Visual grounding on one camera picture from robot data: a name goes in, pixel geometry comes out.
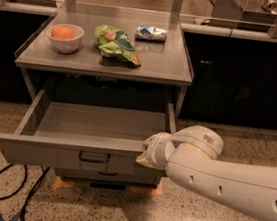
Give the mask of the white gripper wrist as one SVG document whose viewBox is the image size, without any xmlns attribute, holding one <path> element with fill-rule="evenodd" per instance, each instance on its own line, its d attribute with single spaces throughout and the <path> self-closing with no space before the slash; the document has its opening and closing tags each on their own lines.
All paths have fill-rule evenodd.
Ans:
<svg viewBox="0 0 277 221">
<path fill-rule="evenodd" d="M 175 151 L 174 144 L 171 142 L 170 133 L 158 133 L 144 140 L 145 150 L 138 157 L 136 163 L 151 169 L 164 170 L 168 158 Z"/>
</svg>

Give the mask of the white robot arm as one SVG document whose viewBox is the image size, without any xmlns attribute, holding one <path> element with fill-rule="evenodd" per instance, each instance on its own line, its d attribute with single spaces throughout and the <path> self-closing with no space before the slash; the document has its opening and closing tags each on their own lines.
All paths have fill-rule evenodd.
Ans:
<svg viewBox="0 0 277 221">
<path fill-rule="evenodd" d="M 144 141 L 137 163 L 175 184 L 258 221 L 277 221 L 277 168 L 220 161 L 222 138 L 203 126 Z"/>
</svg>

